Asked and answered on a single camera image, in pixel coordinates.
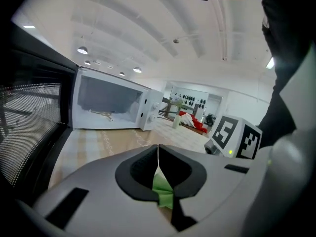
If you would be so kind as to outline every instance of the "microwave window mesh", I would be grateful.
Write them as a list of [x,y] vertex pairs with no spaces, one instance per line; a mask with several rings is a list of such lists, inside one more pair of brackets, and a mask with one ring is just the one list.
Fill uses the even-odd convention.
[[0,88],[0,171],[12,186],[45,136],[60,123],[60,83]]

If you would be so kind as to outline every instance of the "white vase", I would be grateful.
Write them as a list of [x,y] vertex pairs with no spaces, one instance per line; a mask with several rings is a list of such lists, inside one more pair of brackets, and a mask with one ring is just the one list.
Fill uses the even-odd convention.
[[176,129],[179,126],[180,121],[181,121],[181,116],[176,115],[176,117],[173,120],[172,128]]

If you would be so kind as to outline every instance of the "person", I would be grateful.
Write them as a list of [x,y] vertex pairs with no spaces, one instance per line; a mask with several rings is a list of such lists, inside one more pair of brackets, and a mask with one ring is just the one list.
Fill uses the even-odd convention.
[[315,42],[313,0],[261,0],[266,15],[262,26],[275,62],[276,83],[266,115],[258,125],[263,132],[260,147],[273,145],[295,129],[280,92],[300,67]]

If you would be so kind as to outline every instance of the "white microwave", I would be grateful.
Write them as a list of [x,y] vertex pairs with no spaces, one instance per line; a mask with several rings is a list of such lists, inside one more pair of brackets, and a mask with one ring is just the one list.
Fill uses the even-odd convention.
[[152,130],[163,93],[88,68],[79,68],[73,96],[73,128]]

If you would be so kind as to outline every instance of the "green cloth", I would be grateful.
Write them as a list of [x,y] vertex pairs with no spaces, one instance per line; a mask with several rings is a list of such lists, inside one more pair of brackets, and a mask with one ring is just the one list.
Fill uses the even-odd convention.
[[159,196],[158,207],[173,208],[173,189],[168,181],[159,174],[154,176],[153,191],[157,192]]

